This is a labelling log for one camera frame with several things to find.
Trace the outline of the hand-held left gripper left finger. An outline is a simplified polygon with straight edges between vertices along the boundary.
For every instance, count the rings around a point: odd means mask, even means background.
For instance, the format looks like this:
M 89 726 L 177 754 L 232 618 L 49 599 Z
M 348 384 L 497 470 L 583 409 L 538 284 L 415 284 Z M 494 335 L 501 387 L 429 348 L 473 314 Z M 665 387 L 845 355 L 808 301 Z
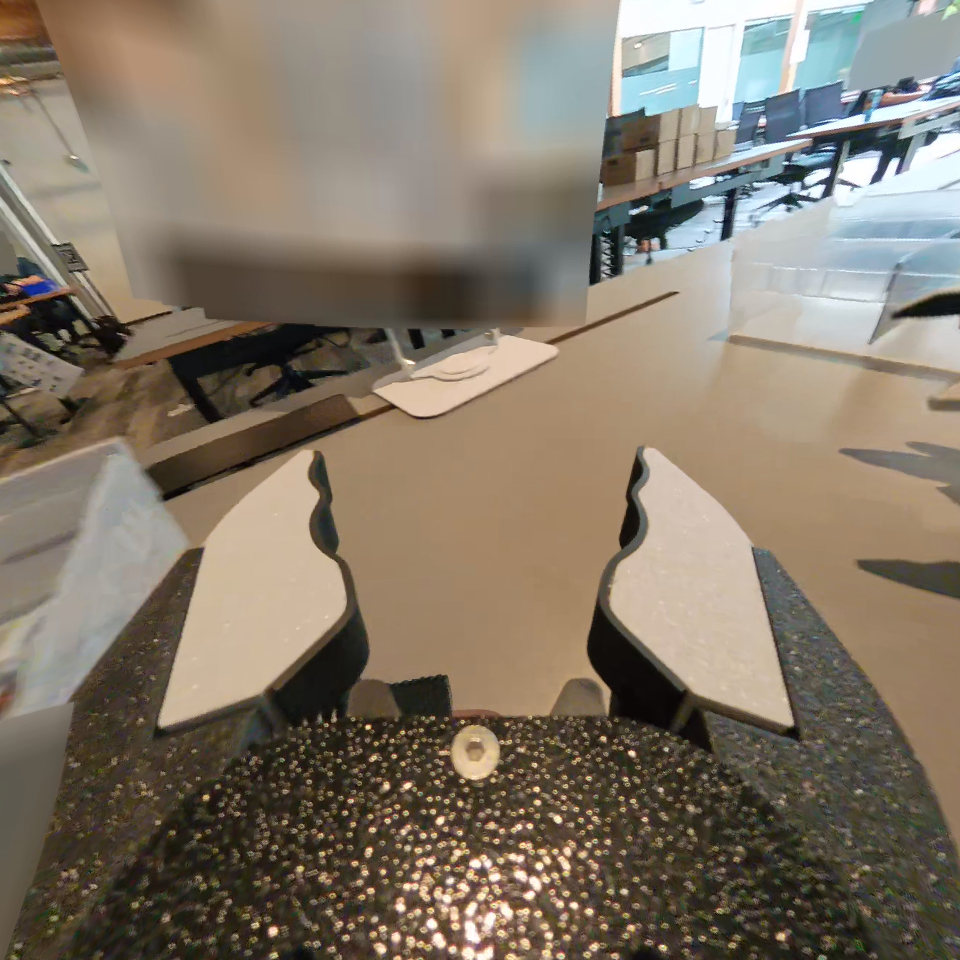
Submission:
M 160 730 L 263 705 L 298 724 L 341 705 L 370 648 L 332 505 L 322 453 L 303 451 L 217 524 L 201 551 Z

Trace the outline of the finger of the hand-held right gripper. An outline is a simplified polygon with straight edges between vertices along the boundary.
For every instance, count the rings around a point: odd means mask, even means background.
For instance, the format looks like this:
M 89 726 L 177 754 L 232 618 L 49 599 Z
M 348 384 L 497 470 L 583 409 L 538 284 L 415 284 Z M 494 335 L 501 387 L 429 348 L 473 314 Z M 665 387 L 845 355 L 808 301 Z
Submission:
M 891 313 L 891 319 L 931 319 L 959 316 L 959 289 L 942 289 L 904 303 Z

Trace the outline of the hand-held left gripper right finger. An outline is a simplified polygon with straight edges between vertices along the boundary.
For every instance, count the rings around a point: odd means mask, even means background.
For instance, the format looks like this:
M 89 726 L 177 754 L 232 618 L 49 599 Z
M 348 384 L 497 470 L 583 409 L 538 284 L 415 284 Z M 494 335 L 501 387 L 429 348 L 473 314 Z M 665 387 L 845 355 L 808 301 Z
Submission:
M 641 446 L 618 544 L 586 642 L 609 714 L 690 738 L 703 714 L 796 735 L 757 552 L 721 502 Z

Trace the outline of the clear plastic bin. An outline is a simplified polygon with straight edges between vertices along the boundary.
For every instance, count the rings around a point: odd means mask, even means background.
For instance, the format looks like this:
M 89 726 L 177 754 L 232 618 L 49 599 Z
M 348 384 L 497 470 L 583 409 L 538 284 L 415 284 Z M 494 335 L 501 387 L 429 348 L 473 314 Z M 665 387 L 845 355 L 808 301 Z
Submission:
M 958 287 L 958 230 L 954 173 L 766 223 L 734 244 L 728 341 L 957 374 L 957 318 L 894 314 Z

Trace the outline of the long wooden desk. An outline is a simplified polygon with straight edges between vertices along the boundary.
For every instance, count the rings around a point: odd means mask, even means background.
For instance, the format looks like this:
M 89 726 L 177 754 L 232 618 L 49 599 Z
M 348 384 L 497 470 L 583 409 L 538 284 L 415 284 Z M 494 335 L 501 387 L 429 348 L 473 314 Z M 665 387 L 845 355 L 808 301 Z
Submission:
M 906 141 L 907 148 L 895 169 L 895 173 L 899 175 L 909 170 L 917 151 L 926 142 L 927 135 L 939 132 L 943 127 L 954 123 L 958 115 L 958 97 L 933 101 L 919 99 L 878 107 L 867 114 L 856 114 L 809 126 L 798 133 L 789 134 L 787 140 L 809 139 L 814 144 L 828 141 L 837 145 L 829 174 L 823 183 L 821 198 L 826 199 L 834 194 L 839 175 L 850 153 L 850 144 L 856 137 L 878 131 L 883 136 L 895 137 L 896 141 Z
M 631 213 L 643 202 L 666 201 L 671 208 L 722 196 L 724 216 L 721 241 L 734 234 L 738 199 L 745 186 L 771 181 L 783 173 L 790 155 L 809 148 L 813 141 L 800 137 L 767 146 L 738 150 L 709 163 L 655 174 L 642 180 L 602 186 L 594 213 L 590 247 L 589 284 L 615 278 L 623 271 L 623 240 Z

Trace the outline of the printed paper sheet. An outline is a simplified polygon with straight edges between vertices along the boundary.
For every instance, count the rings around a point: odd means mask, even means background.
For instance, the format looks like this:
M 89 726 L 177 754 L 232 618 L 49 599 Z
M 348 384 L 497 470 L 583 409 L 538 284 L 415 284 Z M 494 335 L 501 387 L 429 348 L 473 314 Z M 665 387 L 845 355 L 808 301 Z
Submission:
M 2 332 L 1 375 L 23 387 L 66 400 L 84 371 L 13 333 Z

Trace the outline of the stack of cardboard boxes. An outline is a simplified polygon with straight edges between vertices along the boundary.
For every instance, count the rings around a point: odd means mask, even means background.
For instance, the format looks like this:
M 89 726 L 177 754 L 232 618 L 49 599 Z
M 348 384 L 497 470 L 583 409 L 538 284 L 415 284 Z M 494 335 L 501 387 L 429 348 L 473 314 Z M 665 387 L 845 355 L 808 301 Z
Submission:
M 692 104 L 607 117 L 600 185 L 629 186 L 725 160 L 735 148 L 738 128 L 719 123 L 716 111 L 715 106 Z

